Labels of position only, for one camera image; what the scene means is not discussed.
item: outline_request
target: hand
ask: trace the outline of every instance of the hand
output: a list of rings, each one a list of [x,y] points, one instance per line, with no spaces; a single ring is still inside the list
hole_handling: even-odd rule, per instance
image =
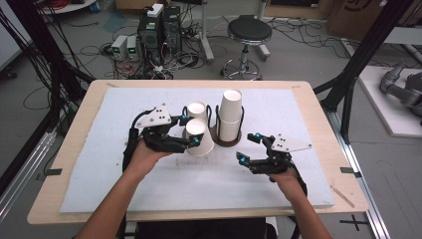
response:
[[[298,182],[296,173],[289,168],[286,172],[280,174],[270,174],[277,184],[279,185],[286,198],[292,202],[301,198],[306,198],[301,185]]]
[[[171,153],[169,152],[157,152],[148,148],[143,139],[141,139],[137,144],[136,150],[133,153],[130,164],[125,173],[130,173],[141,180],[152,170],[155,163],[161,157],[168,156],[170,154]]]

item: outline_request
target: brown coaster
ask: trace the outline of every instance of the brown coaster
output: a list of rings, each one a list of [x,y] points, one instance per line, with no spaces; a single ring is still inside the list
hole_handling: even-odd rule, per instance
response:
[[[224,146],[224,147],[231,147],[236,145],[240,139],[242,138],[242,131],[239,132],[239,136],[238,138],[236,138],[233,141],[223,141],[220,138],[218,138],[217,136],[217,125],[214,125],[212,127],[210,127],[210,133],[211,133],[211,137],[214,140],[215,143],[217,143],[220,146]]]

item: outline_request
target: person's left arm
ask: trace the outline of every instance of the person's left arm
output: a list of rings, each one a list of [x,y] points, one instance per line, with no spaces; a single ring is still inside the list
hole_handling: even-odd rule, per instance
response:
[[[126,171],[121,175],[75,238],[115,238],[118,226],[137,185],[152,170],[155,163],[168,154],[149,149],[141,140]]]

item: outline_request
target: white mat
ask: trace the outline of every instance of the white mat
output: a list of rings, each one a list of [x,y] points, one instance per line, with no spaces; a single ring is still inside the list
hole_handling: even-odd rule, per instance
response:
[[[122,152],[131,122],[139,113],[166,103],[173,116],[201,101],[213,111],[224,89],[109,89],[72,172],[61,212],[92,212],[121,175]],[[236,151],[266,158],[265,147],[246,139],[248,132],[279,132],[312,143],[290,90],[242,90],[243,137],[234,147],[216,145],[211,153],[187,152],[162,158],[140,183],[129,211],[290,207],[277,184],[238,164]],[[211,125],[215,124],[213,114]],[[171,135],[181,135],[174,127]],[[333,206],[333,198],[313,148],[293,152],[315,207]]]
[[[382,77],[390,70],[391,68],[366,67],[360,74],[360,82],[391,135],[422,137],[422,119],[412,114],[397,98],[379,90]],[[407,77],[419,72],[421,70],[404,69],[395,85],[404,88]]]

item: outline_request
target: gray robotic arm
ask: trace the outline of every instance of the gray robotic arm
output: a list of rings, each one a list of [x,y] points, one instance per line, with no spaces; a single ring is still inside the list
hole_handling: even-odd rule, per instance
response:
[[[379,89],[383,93],[399,99],[404,106],[411,109],[413,114],[422,117],[422,72],[410,75],[404,89],[394,85],[405,67],[405,63],[400,63],[387,72],[381,80]]]

